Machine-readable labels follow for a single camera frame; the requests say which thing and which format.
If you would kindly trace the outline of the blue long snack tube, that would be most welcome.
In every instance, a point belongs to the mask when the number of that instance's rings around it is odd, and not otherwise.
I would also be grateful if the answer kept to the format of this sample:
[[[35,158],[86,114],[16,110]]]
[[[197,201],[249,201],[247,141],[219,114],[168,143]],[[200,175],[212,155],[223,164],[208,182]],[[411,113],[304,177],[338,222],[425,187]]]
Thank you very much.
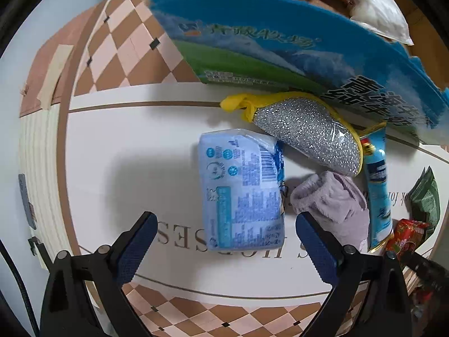
[[[360,134],[360,140],[370,215],[368,249],[374,252],[386,242],[393,229],[387,189],[386,123],[366,129]]]

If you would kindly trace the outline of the pink purple cloth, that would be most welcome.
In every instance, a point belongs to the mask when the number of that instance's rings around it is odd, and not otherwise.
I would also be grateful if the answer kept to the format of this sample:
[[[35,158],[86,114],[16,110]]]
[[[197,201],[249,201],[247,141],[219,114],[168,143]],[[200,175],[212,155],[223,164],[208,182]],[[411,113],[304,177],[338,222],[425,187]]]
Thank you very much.
[[[313,174],[295,187],[290,203],[298,214],[309,212],[342,245],[368,250],[368,204],[352,178],[332,171]]]

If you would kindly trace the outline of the green snack packet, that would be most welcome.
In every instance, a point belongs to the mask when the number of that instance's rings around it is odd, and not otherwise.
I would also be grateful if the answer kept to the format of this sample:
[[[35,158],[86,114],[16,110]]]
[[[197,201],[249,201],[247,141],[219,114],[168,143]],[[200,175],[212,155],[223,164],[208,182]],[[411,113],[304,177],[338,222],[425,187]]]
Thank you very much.
[[[437,182],[431,167],[423,170],[416,184],[410,190],[409,204],[412,219],[427,223],[427,236],[431,236],[441,216]]]

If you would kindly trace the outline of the blue tissue pack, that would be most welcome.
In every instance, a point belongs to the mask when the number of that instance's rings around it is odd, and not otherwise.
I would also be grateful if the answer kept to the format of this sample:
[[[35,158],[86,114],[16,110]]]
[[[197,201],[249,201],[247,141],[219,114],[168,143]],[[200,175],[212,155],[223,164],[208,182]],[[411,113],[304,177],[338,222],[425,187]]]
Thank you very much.
[[[285,170],[278,140],[247,129],[207,132],[200,136],[198,166],[209,250],[282,247]]]

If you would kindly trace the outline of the silver yellow scrubbing glove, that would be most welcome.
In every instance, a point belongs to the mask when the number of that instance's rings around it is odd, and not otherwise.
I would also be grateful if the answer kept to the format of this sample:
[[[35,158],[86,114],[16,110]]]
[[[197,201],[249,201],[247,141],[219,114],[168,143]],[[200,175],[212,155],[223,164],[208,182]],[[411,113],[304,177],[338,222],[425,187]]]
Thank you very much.
[[[362,169],[363,150],[355,129],[334,108],[313,94],[234,94],[220,102],[267,134],[311,160],[347,177]]]

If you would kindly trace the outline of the white soft plastic pack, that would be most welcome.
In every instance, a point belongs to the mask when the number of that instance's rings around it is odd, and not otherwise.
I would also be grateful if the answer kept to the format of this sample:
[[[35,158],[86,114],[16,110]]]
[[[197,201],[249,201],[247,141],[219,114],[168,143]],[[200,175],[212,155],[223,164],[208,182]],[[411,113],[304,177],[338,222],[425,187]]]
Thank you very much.
[[[406,18],[395,0],[352,1],[351,21],[389,40],[414,45]]]

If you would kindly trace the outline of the beige tape patch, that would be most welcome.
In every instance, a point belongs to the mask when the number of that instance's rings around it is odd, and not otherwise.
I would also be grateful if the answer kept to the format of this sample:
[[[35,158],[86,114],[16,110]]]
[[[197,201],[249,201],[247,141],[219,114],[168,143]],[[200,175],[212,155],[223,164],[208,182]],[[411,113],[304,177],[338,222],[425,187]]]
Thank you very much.
[[[36,97],[38,101],[40,101],[40,108],[43,110],[49,110],[52,105],[52,98],[56,86],[62,75],[65,64],[71,55],[72,49],[73,45],[65,44],[60,44],[56,48],[44,77],[42,88]]]

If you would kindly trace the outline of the open cardboard box blue print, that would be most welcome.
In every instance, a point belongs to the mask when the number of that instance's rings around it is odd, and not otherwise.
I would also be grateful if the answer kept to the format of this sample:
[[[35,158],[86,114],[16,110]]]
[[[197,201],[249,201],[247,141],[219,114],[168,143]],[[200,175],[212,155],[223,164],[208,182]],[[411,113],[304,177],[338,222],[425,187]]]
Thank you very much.
[[[448,92],[405,46],[301,0],[149,0],[200,81],[299,90],[387,122],[427,145],[448,143]]]

